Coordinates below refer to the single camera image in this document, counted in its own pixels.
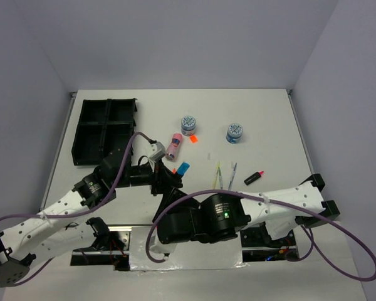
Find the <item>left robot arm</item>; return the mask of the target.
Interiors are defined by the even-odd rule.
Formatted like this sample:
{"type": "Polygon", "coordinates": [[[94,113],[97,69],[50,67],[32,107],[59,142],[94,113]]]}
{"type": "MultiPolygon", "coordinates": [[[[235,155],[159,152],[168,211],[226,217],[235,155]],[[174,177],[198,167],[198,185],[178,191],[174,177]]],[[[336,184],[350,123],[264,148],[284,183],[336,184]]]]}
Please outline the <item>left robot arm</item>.
{"type": "Polygon", "coordinates": [[[168,169],[162,156],[147,154],[145,164],[133,166],[128,154],[114,150],[57,202],[0,230],[0,287],[29,281],[32,268],[46,266],[67,251],[105,249],[112,239],[111,232],[104,220],[91,214],[115,199],[117,188],[148,186],[154,196],[181,188],[184,173],[168,169]]]}

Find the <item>blue highlighter cap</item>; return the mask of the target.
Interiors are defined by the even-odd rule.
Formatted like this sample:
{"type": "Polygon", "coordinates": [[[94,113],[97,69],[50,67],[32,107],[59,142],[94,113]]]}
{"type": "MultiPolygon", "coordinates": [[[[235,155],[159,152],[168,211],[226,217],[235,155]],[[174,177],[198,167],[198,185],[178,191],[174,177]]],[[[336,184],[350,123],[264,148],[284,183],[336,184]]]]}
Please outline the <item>blue highlighter cap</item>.
{"type": "Polygon", "coordinates": [[[183,163],[179,166],[179,168],[176,170],[176,172],[178,172],[178,173],[184,175],[184,174],[187,172],[187,170],[188,170],[189,168],[190,168],[190,164],[188,164],[188,163],[186,163],[186,162],[183,162],[183,163]]]}

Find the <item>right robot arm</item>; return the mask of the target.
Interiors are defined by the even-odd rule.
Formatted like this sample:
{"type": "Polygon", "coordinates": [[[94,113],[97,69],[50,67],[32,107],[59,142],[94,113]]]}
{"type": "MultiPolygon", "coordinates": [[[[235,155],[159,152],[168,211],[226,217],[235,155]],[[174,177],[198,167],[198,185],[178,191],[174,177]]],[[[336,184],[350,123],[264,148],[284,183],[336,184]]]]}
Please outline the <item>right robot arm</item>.
{"type": "Polygon", "coordinates": [[[213,244],[260,226],[261,241],[274,245],[297,226],[318,227],[340,215],[333,200],[323,199],[324,186],[323,178],[314,174],[289,189],[246,197],[242,193],[216,193],[201,202],[173,189],[162,198],[155,214],[155,237],[161,245],[188,241],[213,244]]]}

